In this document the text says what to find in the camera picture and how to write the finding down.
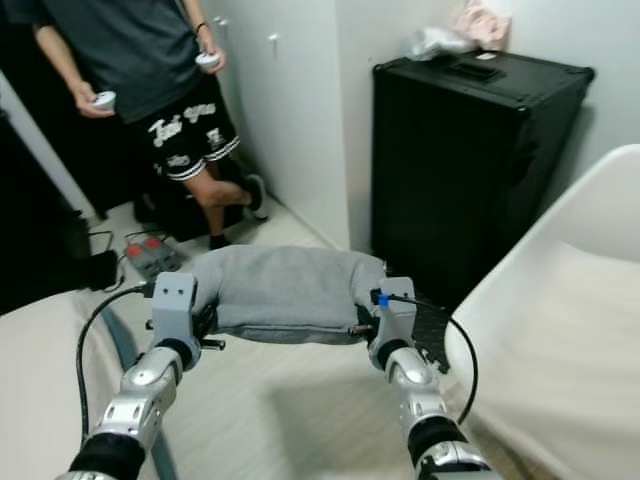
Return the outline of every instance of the black sock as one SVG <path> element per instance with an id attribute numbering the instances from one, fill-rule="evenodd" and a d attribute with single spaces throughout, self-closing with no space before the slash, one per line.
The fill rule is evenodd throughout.
<path id="1" fill-rule="evenodd" d="M 209 237 L 209 250 L 217 250 L 229 245 L 231 245 L 231 242 L 224 235 L 211 235 Z"/>
<path id="2" fill-rule="evenodd" d="M 251 204 L 249 208 L 251 210 L 257 210 L 262 205 L 262 192 L 260 191 L 260 187 L 256 182 L 252 182 L 251 180 L 247 181 L 247 192 L 251 194 Z"/>

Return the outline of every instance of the hand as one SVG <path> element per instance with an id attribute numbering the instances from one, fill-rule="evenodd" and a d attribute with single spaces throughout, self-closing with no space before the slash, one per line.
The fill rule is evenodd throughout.
<path id="1" fill-rule="evenodd" d="M 116 114 L 113 110 L 99 110 L 92 104 L 96 100 L 97 95 L 87 82 L 78 82 L 70 87 L 71 94 L 76 100 L 76 107 L 80 115 L 87 118 L 107 118 Z"/>
<path id="2" fill-rule="evenodd" d="M 220 56 L 220 61 L 218 65 L 207 70 L 207 75 L 214 75 L 222 70 L 227 65 L 227 54 L 225 51 L 220 48 L 216 41 L 213 39 L 213 35 L 211 34 L 211 30 L 209 30 L 208 26 L 204 26 L 200 28 L 198 31 L 198 40 L 200 41 L 200 46 L 202 47 L 202 51 L 206 53 L 217 53 Z"/>

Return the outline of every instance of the black suitcase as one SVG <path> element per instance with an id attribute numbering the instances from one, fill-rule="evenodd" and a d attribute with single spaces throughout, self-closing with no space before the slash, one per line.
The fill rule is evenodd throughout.
<path id="1" fill-rule="evenodd" d="M 534 222 L 594 75 L 483 52 L 376 67 L 375 254 L 457 306 Z"/>

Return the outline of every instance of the black shoe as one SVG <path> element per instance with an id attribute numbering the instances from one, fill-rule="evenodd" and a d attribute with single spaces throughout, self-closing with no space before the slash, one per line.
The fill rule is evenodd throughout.
<path id="1" fill-rule="evenodd" d="M 218 250 L 219 248 L 228 247 L 231 242 L 224 235 L 216 235 L 209 237 L 209 250 Z"/>
<path id="2" fill-rule="evenodd" d="M 267 207 L 267 189 L 264 180 L 258 175 L 248 175 L 246 178 L 247 191 L 251 194 L 251 205 L 249 210 L 258 220 L 266 220 L 269 217 Z"/>

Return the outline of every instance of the cabinet door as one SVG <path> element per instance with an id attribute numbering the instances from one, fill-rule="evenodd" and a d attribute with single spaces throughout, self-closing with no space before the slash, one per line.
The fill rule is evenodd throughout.
<path id="1" fill-rule="evenodd" d="M 223 76 L 225 98 L 241 136 L 243 149 L 269 178 L 269 159 L 274 151 L 271 122 L 273 73 L 268 57 L 267 36 L 271 8 L 268 2 L 216 0 L 222 4 L 222 19 L 216 33 L 225 46 L 228 66 Z"/>
<path id="2" fill-rule="evenodd" d="M 243 134 L 275 195 L 348 247 L 337 33 L 326 0 L 235 0 Z"/>

